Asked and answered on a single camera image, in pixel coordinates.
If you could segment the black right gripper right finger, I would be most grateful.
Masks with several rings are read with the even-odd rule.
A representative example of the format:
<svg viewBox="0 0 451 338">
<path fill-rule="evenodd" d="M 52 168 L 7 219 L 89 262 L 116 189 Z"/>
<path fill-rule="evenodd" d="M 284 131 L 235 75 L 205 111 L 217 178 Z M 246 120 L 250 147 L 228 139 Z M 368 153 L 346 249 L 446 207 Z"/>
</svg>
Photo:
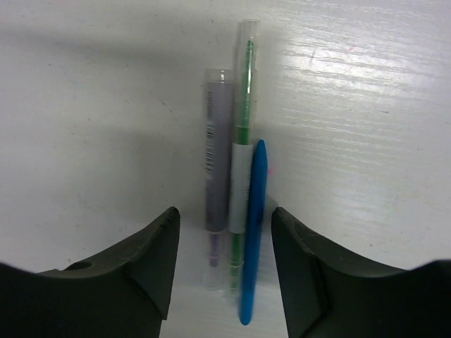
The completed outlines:
<svg viewBox="0 0 451 338">
<path fill-rule="evenodd" d="M 449 337 L 450 262 L 403 270 L 363 257 L 284 208 L 271 233 L 290 337 Z"/>
</svg>

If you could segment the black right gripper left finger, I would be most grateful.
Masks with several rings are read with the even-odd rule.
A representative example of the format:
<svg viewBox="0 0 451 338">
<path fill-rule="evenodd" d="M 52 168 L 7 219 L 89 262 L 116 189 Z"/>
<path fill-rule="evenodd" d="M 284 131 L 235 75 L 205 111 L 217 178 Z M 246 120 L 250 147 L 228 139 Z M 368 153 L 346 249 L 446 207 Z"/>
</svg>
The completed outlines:
<svg viewBox="0 0 451 338">
<path fill-rule="evenodd" d="M 142 230 L 64 270 L 1 264 L 2 337 L 158 337 L 180 238 L 170 207 Z"/>
</svg>

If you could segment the light blue pencil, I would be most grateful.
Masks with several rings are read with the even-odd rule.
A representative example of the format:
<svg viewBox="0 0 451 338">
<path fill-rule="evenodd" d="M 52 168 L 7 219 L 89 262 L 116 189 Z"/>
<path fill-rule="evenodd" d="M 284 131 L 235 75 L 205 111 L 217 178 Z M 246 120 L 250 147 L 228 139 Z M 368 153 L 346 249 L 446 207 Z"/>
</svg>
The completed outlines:
<svg viewBox="0 0 451 338">
<path fill-rule="evenodd" d="M 253 315 L 261 233 L 265 213 L 267 176 L 268 157 L 266 143 L 260 139 L 254 150 L 249 186 L 245 254 L 239 306 L 239 319 L 242 325 L 248 325 Z"/>
</svg>

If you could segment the white green pen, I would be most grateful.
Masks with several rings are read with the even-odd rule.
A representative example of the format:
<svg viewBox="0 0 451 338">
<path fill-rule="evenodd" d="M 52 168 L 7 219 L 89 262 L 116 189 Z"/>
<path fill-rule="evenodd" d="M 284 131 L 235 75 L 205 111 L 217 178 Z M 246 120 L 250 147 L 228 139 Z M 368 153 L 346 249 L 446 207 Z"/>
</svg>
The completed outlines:
<svg viewBox="0 0 451 338">
<path fill-rule="evenodd" d="M 236 301 L 240 288 L 245 228 L 249 196 L 252 154 L 252 114 L 258 46 L 258 20 L 243 20 L 237 40 L 235 58 L 235 93 L 233 107 L 233 140 L 230 170 L 230 203 L 228 231 L 230 255 L 227 298 Z"/>
</svg>

